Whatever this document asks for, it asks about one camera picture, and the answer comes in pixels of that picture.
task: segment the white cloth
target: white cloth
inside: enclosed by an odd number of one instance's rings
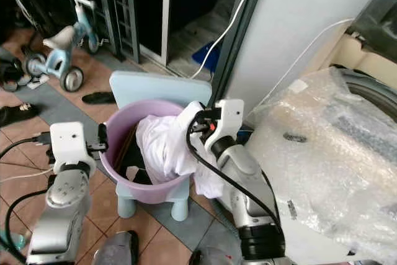
[[[153,184],[194,173],[196,193],[216,198],[223,192],[222,178],[190,154],[185,139],[187,127],[200,110],[199,102],[191,102],[178,116],[147,116],[136,128],[136,143]],[[192,145],[200,156],[216,166],[214,155],[205,151],[199,136],[198,133],[191,135]]]

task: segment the black shoe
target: black shoe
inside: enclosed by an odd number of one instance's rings
[[[39,110],[36,106],[24,103],[16,107],[3,107],[0,109],[0,127],[13,124],[14,122],[31,119],[37,116]]]
[[[131,259],[132,265],[138,264],[138,256],[139,256],[139,239],[138,234],[135,231],[128,231],[131,234]]]
[[[94,92],[81,98],[83,102],[90,105],[114,104],[116,100],[112,92]]]

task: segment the plastic wrap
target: plastic wrap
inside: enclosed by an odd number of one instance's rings
[[[397,124],[334,68],[296,80],[255,115],[247,147],[289,206],[282,216],[397,264]]]

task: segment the plastic bucket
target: plastic bucket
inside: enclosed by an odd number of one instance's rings
[[[179,115],[182,110],[181,106],[173,102],[162,100],[137,101],[118,110],[106,122],[109,149],[105,153],[99,154],[100,161],[106,171],[117,181],[117,184],[121,183],[130,190],[134,199],[148,204],[164,202],[167,200],[168,194],[189,177],[189,175],[179,176],[171,181],[156,185],[139,184],[121,177],[113,167],[119,149],[134,124],[148,115]]]

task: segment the door frame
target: door frame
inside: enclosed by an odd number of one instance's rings
[[[235,0],[232,15],[234,15],[239,2],[240,0]],[[233,26],[223,39],[220,57],[216,64],[216,70],[212,80],[212,96],[208,102],[208,106],[213,106],[216,101],[222,99],[225,95],[228,81],[254,12],[256,2],[257,0],[246,0]]]

